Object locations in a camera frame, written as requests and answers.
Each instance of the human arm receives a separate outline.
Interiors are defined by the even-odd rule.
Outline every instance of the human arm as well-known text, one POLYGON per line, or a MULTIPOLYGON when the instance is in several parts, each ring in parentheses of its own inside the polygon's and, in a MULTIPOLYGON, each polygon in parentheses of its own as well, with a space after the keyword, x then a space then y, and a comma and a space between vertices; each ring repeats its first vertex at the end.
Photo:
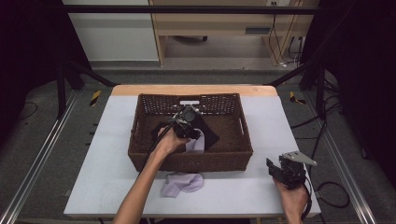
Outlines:
POLYGON ((187 139, 178 138, 173 129, 170 129, 169 132, 163 136, 163 139, 151 152, 140 176, 136 179, 124 198, 113 223, 139 223, 146 199, 149 195, 149 190, 151 189, 155 175, 163 164, 163 161, 166 156, 175 151, 177 147, 187 142, 187 139))
POLYGON ((282 183, 274 179, 282 199, 282 208, 289 224, 300 224, 301 215, 308 202, 308 194, 303 186, 296 189, 287 189, 282 183))

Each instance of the gray floor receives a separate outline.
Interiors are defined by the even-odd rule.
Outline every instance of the gray floor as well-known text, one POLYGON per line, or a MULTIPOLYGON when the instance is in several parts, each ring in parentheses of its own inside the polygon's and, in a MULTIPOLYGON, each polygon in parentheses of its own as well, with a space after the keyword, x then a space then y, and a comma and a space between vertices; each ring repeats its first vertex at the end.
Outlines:
MULTIPOLYGON (((112 81, 123 84, 171 83, 171 84, 262 84, 286 74, 293 68, 274 67, 263 51, 264 45, 259 38, 209 37, 207 42, 197 38, 178 37, 171 39, 165 59, 165 65, 137 66, 133 68, 97 67, 96 71, 112 81)), ((315 116, 310 104, 301 105, 290 101, 290 91, 297 99, 309 100, 314 91, 300 91, 299 77, 277 88, 290 126, 299 124, 315 116)), ((62 129, 47 162, 41 170, 32 191, 21 209, 19 220, 34 218, 62 221, 81 221, 63 215, 68 197, 65 192, 72 189, 78 171, 92 140, 95 124, 100 120, 106 106, 110 88, 84 77, 86 87, 78 92, 77 104, 62 129), (89 102, 95 91, 102 93, 95 106, 89 102)), ((8 140, 0 150, 0 212, 5 212, 17 192, 30 165, 42 147, 55 122, 57 115, 57 92, 54 82, 33 90, 26 102, 37 105, 37 111, 27 119, 16 124, 8 140)), ((332 99, 328 106, 337 103, 332 99)), ((35 110, 32 104, 26 104, 21 118, 35 110)), ((393 215, 396 207, 396 193, 375 161, 361 157, 360 146, 348 123, 338 110, 327 117, 328 129, 336 146, 346 161, 361 193, 368 203, 377 223, 396 223, 393 215)), ((315 139, 318 136, 319 123, 312 122, 304 127, 293 129, 300 150, 311 155, 315 139)), ((331 159, 331 146, 322 137, 318 144, 315 160, 319 166, 312 169, 314 189, 325 181, 334 181, 343 185, 336 165, 331 159)), ((345 194, 336 187, 326 186, 321 191, 323 197, 332 203, 343 203, 345 194)), ((361 223, 357 215, 357 206, 350 204, 340 209, 319 200, 322 214, 327 223, 361 223)), ((264 219, 262 223, 277 223, 276 219, 264 219)), ((306 223, 321 222, 319 217, 309 218, 306 223)))

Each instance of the floor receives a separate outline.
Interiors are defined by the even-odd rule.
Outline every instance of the floor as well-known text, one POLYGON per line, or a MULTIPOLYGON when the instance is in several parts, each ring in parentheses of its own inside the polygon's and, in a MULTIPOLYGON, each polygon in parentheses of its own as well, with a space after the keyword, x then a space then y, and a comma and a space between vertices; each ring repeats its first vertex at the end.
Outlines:
MULTIPOLYGON (((294 45, 291 51, 297 50, 294 45)), ((169 41, 163 67, 138 65, 133 67, 101 66, 95 71, 103 77, 119 83, 202 83, 202 84, 256 84, 268 83, 285 75, 295 67, 294 60, 287 67, 273 66, 262 40, 257 37, 174 37, 169 41)), ((288 80, 277 87, 290 126, 313 118, 315 90, 301 91, 301 77, 288 80), (295 99, 290 100, 290 92, 295 99)), ((336 80, 327 74, 333 82, 336 80)), ((75 220, 63 215, 67 197, 77 178, 79 167, 89 149, 95 127, 106 106, 111 88, 84 77, 86 86, 78 92, 76 105, 70 111, 67 122, 61 126, 60 135, 53 143, 46 142, 52 127, 56 125, 57 92, 54 82, 31 91, 21 119, 0 150, 0 213, 4 214, 28 174, 35 157, 44 145, 50 147, 45 163, 34 175, 28 193, 20 198, 17 209, 20 223, 99 223, 93 219, 75 220), (95 91, 101 96, 95 106, 89 106, 95 91)), ((68 89, 67 95, 75 97, 68 89)), ((382 174, 375 161, 363 159, 359 143, 342 115, 342 107, 336 97, 330 98, 327 108, 335 105, 327 116, 327 129, 318 141, 315 160, 322 164, 313 168, 311 178, 314 189, 321 183, 332 181, 320 191, 325 203, 319 200, 326 223, 396 223, 393 215, 396 193, 382 174), (343 204, 347 201, 346 188, 351 203, 336 208, 329 203, 343 204)), ((323 127, 323 120, 316 119, 292 129, 300 150, 311 155, 323 127)), ((321 223, 320 217, 308 218, 305 223, 321 223)), ((279 223, 277 218, 264 218, 261 223, 279 223)))

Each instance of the lavender cloth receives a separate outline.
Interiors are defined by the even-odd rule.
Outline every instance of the lavender cloth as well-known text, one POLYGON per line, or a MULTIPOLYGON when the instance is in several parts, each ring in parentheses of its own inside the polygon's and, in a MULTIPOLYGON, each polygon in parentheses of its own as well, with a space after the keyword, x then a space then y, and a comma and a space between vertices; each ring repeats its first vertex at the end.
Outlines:
MULTIPOLYGON (((204 153, 205 150, 205 136, 204 133, 195 140, 191 139, 186 144, 186 153, 204 153)), ((166 197, 176 198, 180 191, 194 192, 202 187, 204 179, 199 174, 185 174, 185 173, 172 173, 168 175, 167 181, 161 190, 161 194, 166 197)))

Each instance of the wicker basket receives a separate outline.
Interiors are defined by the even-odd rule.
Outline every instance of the wicker basket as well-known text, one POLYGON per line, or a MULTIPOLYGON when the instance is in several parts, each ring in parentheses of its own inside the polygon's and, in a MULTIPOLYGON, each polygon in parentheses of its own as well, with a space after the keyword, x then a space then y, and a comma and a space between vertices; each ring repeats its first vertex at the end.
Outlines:
POLYGON ((204 112, 205 123, 219 136, 219 141, 202 154, 185 153, 185 148, 178 148, 166 158, 160 170, 185 173, 245 171, 253 149, 238 93, 140 94, 128 149, 128 156, 136 171, 142 170, 153 143, 151 131, 160 122, 166 122, 176 114, 181 108, 180 101, 199 102, 194 107, 204 112))

